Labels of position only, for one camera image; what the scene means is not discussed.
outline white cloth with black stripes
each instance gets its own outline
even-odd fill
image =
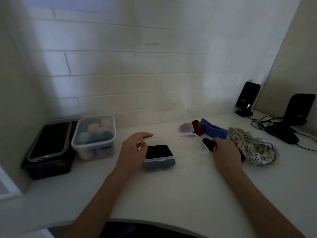
[[[277,148],[267,139],[254,138],[250,132],[240,128],[229,128],[231,139],[245,157],[255,164],[267,166],[280,156]]]

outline phone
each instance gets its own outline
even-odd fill
[[[30,162],[56,158],[69,147],[71,122],[47,125],[42,128],[26,158]]]

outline pink ball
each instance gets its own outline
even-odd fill
[[[90,160],[94,155],[93,149],[78,151],[78,155],[82,160]]]
[[[109,119],[103,119],[103,120],[101,120],[101,126],[102,127],[111,127],[112,121]]]
[[[89,134],[93,135],[93,134],[97,133],[98,128],[100,128],[100,125],[97,123],[93,123],[87,127],[87,132]]]

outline right hand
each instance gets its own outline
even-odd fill
[[[241,155],[236,145],[231,140],[219,137],[213,139],[217,145],[213,148],[214,160],[218,170],[227,177],[238,172],[243,172]]]

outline red object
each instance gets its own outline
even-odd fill
[[[205,129],[203,126],[200,125],[200,122],[198,120],[192,121],[193,127],[194,127],[194,133],[197,135],[202,135],[205,132]]]

